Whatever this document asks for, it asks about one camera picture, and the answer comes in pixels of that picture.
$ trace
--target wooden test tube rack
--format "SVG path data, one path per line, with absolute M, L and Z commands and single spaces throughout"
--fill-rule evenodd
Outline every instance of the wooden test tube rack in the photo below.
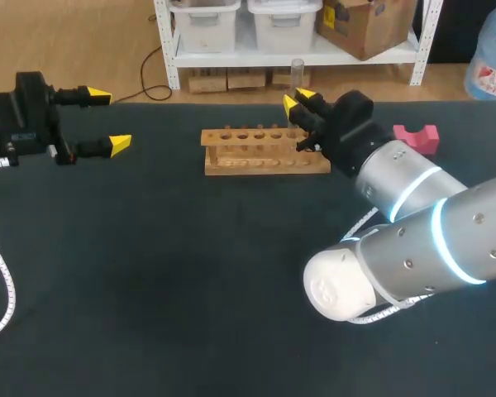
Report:
M 307 133 L 300 129 L 203 130 L 206 175 L 328 174 L 331 163 L 319 152 L 296 151 Z

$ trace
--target black tablecloth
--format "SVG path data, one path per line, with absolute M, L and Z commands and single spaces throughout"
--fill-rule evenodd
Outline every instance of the black tablecloth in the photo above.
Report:
M 496 176 L 496 103 L 380 103 L 436 124 L 436 162 Z M 0 170 L 17 311 L 0 396 L 496 396 L 496 281 L 370 326 L 319 315 L 307 260 L 370 205 L 339 174 L 205 177 L 202 128 L 284 124 L 277 106 L 63 111 L 64 133 L 133 134 L 112 161 Z M 6 295 L 0 278 L 0 318 Z

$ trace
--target pink block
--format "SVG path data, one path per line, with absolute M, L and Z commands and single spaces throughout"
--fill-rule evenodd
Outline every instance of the pink block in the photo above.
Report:
M 419 132 L 407 132 L 404 126 L 393 126 L 395 137 L 406 143 L 417 153 L 435 155 L 439 146 L 439 133 L 436 126 L 425 126 Z

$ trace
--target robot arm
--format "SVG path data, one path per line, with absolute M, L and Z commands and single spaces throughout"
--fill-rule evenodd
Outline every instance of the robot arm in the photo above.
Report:
M 18 165 L 21 155 L 49 152 L 58 165 L 75 164 L 80 157 L 113 157 L 131 144 L 131 136 L 107 136 L 98 141 L 69 143 L 60 132 L 57 106 L 108 105 L 111 95 L 88 87 L 60 89 L 46 85 L 39 72 L 17 73 L 17 86 L 0 93 L 0 168 Z M 17 295 L 12 276 L 0 254 L 0 272 L 7 289 L 7 309 L 0 332 L 14 314 Z
M 334 105 L 305 89 L 296 99 L 285 97 L 284 106 L 289 120 L 309 132 L 298 150 L 321 148 L 390 221 L 308 262 L 304 286 L 321 314 L 359 322 L 375 306 L 405 309 L 428 295 L 496 278 L 496 179 L 467 189 L 376 125 L 373 102 L 359 92 Z

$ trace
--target white storage bin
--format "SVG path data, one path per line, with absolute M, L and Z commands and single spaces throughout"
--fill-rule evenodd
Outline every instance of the white storage bin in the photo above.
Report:
M 248 0 L 255 14 L 257 47 L 269 54 L 308 52 L 322 0 Z
M 183 0 L 169 9 L 187 52 L 232 52 L 240 6 L 241 0 Z

